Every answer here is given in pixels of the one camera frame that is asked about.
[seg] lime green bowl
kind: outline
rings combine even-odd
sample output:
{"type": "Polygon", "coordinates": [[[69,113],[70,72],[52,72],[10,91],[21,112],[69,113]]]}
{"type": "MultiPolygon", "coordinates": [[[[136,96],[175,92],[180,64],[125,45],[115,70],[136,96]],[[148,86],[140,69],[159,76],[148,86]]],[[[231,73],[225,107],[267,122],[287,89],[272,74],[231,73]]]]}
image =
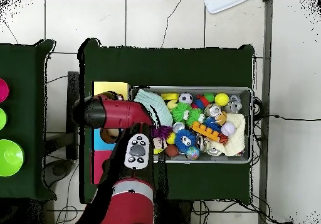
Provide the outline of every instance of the lime green bowl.
{"type": "Polygon", "coordinates": [[[6,125],[7,115],[2,108],[0,108],[0,130],[6,125]]]}
{"type": "Polygon", "coordinates": [[[23,150],[15,142],[0,140],[0,176],[8,177],[17,173],[23,165],[23,150]]]}

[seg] pink bowl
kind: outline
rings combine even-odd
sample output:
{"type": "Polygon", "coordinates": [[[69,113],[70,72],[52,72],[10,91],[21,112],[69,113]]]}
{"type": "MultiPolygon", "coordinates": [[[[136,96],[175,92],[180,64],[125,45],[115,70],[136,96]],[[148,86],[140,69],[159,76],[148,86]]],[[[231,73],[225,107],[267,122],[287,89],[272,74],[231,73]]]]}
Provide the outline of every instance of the pink bowl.
{"type": "Polygon", "coordinates": [[[9,87],[3,79],[0,78],[0,103],[5,101],[9,95],[9,87]]]}

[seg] pink block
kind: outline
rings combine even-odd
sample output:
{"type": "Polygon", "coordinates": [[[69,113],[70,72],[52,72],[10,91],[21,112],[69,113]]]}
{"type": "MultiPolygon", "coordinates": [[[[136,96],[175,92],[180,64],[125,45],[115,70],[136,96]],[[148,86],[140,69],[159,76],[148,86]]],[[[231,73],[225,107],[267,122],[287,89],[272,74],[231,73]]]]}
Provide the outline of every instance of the pink block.
{"type": "Polygon", "coordinates": [[[98,184],[100,181],[100,178],[103,174],[103,162],[106,159],[109,159],[110,155],[113,151],[111,150],[103,150],[103,151],[96,151],[93,155],[93,183],[98,184]]]}

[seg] gray plastic bin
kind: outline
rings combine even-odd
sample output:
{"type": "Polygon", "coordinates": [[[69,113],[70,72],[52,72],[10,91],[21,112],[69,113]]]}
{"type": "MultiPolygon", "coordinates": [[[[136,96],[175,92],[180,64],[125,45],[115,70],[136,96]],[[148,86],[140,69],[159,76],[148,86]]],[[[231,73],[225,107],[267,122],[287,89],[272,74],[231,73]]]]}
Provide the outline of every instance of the gray plastic bin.
{"type": "MultiPolygon", "coordinates": [[[[252,158],[252,122],[253,122],[253,92],[247,87],[168,87],[168,86],[151,86],[150,88],[142,88],[148,92],[154,92],[157,94],[162,93],[183,93],[188,92],[192,94],[193,98],[196,99],[197,94],[203,93],[226,93],[228,95],[239,95],[242,101],[242,109],[240,113],[245,116],[245,149],[244,154],[239,157],[228,157],[228,156],[210,156],[207,153],[201,152],[197,160],[191,161],[186,158],[185,155],[178,155],[176,157],[166,156],[167,163],[229,163],[229,164],[244,164],[248,163],[252,158]]],[[[129,90],[129,97],[133,100],[139,89],[136,87],[129,90]]],[[[158,155],[154,155],[154,162],[158,161],[158,155]]]]}

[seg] dark green tablecloth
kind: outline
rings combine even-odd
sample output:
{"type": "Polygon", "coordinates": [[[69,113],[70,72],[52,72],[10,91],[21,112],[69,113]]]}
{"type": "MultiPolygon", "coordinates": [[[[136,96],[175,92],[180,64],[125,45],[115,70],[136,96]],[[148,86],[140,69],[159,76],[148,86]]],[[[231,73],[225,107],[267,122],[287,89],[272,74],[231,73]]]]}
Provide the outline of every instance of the dark green tablecloth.
{"type": "Polygon", "coordinates": [[[24,151],[21,169],[10,177],[0,177],[0,198],[55,198],[42,180],[45,60],[54,43],[43,40],[33,46],[0,44],[0,78],[10,88],[9,97],[0,103],[8,115],[0,139],[17,142],[24,151]]]}
{"type": "MultiPolygon", "coordinates": [[[[85,96],[91,82],[127,82],[136,85],[252,87],[250,45],[240,49],[144,49],[105,48],[96,39],[85,41],[79,49],[85,61],[85,96]]],[[[81,201],[90,202],[96,186],[90,183],[90,130],[85,131],[85,159],[80,169],[85,184],[81,201]]],[[[239,198],[250,201],[250,164],[168,164],[169,198],[208,200],[239,198]]]]}

